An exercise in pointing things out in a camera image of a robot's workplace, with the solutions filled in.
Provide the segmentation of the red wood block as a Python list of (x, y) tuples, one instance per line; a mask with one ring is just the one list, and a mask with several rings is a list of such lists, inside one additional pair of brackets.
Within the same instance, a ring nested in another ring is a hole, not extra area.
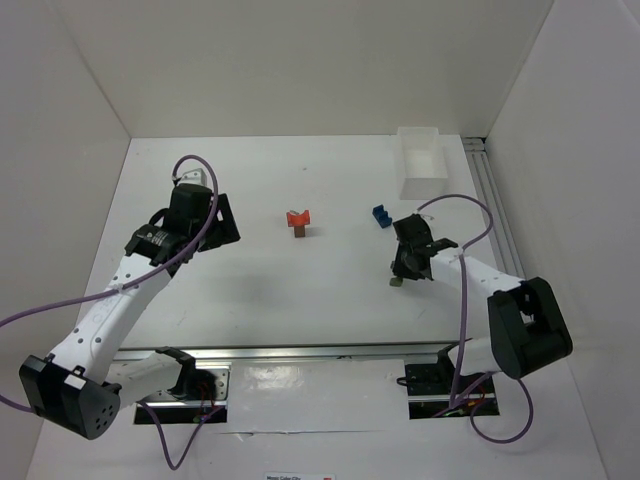
[(306, 227), (311, 223), (310, 211), (304, 210), (301, 213), (288, 211), (286, 213), (287, 225), (291, 228)]

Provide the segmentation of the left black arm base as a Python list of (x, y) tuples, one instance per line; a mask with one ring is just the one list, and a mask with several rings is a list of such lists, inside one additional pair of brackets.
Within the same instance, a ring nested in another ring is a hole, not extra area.
[(196, 366), (201, 378), (190, 384), (184, 396), (158, 391), (144, 399), (162, 425), (196, 425), (207, 415), (207, 424), (227, 422), (231, 365), (198, 361)]

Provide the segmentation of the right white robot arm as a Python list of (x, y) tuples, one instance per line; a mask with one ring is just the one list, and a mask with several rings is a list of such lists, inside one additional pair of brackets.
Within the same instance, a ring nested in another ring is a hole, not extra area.
[(486, 303), (489, 334), (447, 352), (461, 376), (491, 372), (522, 379), (571, 355), (573, 340), (549, 282), (506, 274), (466, 255), (450, 239), (434, 239), (419, 214), (394, 222), (393, 228), (395, 277), (458, 289), (462, 315), (471, 295)]

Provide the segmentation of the white perforated plastic bin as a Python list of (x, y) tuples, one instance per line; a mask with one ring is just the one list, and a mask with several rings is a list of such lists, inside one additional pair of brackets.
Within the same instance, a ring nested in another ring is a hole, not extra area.
[(445, 193), (448, 171), (438, 128), (399, 127), (394, 165), (400, 200), (429, 200)]

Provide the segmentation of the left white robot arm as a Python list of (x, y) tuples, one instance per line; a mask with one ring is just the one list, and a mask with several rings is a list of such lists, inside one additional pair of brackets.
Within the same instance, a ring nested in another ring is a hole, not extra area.
[(30, 409), (88, 440), (103, 435), (118, 411), (165, 391), (179, 400), (211, 403), (217, 381), (188, 353), (161, 347), (130, 364), (113, 360), (146, 307), (189, 259), (183, 257), (142, 282), (142, 276), (189, 243), (204, 252), (239, 241), (224, 194), (189, 183), (174, 187), (170, 204), (134, 232), (110, 283), (114, 294), (96, 301), (73, 331), (43, 359), (29, 356), (19, 377)]

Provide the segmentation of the blue wood block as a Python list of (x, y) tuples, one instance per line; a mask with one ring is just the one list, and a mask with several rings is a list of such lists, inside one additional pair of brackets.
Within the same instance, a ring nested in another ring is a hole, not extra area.
[(382, 229), (392, 225), (392, 217), (382, 204), (372, 208), (372, 215)]

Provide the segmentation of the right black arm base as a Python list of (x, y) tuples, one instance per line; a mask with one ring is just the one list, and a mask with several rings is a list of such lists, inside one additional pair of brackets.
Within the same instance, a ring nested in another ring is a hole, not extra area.
[(451, 408), (453, 376), (454, 365), (447, 353), (439, 353), (435, 362), (406, 364), (404, 375), (397, 378), (396, 383), (406, 390), (409, 418), (463, 418), (469, 417), (473, 410), (478, 416), (497, 416), (500, 413), (491, 379), (476, 386), (456, 407)]

